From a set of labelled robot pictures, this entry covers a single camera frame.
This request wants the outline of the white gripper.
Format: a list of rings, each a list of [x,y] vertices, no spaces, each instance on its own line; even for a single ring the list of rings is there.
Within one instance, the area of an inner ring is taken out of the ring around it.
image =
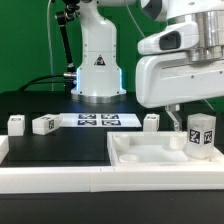
[[[136,97],[146,108],[165,106],[182,130],[179,103],[224,96],[224,59],[189,63],[185,54],[145,56],[136,66]]]

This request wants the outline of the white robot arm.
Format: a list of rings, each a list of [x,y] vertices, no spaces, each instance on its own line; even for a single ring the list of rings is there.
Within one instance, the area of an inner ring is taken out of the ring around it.
[[[135,2],[153,20],[167,23],[137,45],[142,55],[135,73],[137,101],[146,108],[164,106],[181,130],[180,103],[224,96],[224,0],[78,0],[82,63],[71,93],[94,103],[125,93],[116,28],[98,8]]]

